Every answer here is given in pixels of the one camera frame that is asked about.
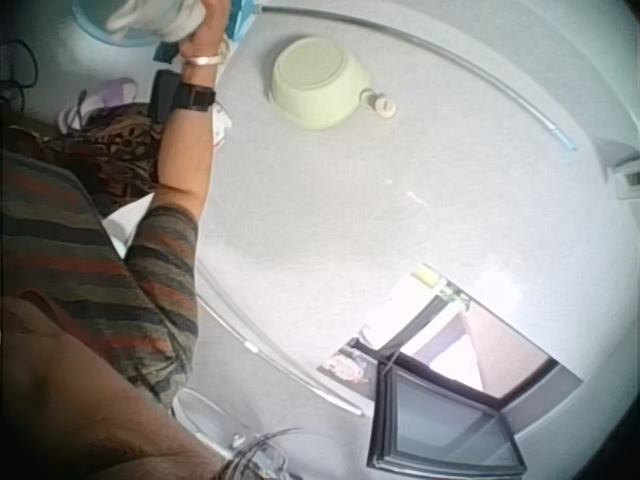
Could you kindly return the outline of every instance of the wristwatch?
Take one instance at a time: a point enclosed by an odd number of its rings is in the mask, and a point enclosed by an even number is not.
[[[216,92],[213,88],[181,82],[173,95],[173,110],[182,108],[206,112],[215,101]]]

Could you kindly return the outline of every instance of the silver bracelet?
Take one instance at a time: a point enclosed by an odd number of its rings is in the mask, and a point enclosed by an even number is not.
[[[216,55],[215,57],[182,57],[184,63],[197,67],[220,65],[226,60],[226,55]]]

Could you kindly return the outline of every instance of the glass pane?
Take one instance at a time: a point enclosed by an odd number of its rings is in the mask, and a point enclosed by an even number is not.
[[[446,284],[440,275],[420,265],[398,282],[383,302],[367,313],[359,339],[377,350],[400,333]]]
[[[473,301],[449,305],[402,347],[432,370],[502,398],[549,357]]]
[[[394,377],[400,454],[471,465],[518,464],[497,417],[440,396],[402,373]]]

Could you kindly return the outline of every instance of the white bowl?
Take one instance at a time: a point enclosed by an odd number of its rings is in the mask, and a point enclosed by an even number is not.
[[[351,116],[369,86],[369,74],[351,53],[325,38],[309,37],[278,56],[270,98],[292,122],[322,129]]]

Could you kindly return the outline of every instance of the slipper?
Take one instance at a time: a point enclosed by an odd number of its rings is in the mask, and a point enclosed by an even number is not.
[[[109,80],[94,90],[83,90],[75,102],[69,103],[58,114],[58,129],[63,134],[82,130],[92,112],[132,103],[137,93],[138,84],[131,78]]]

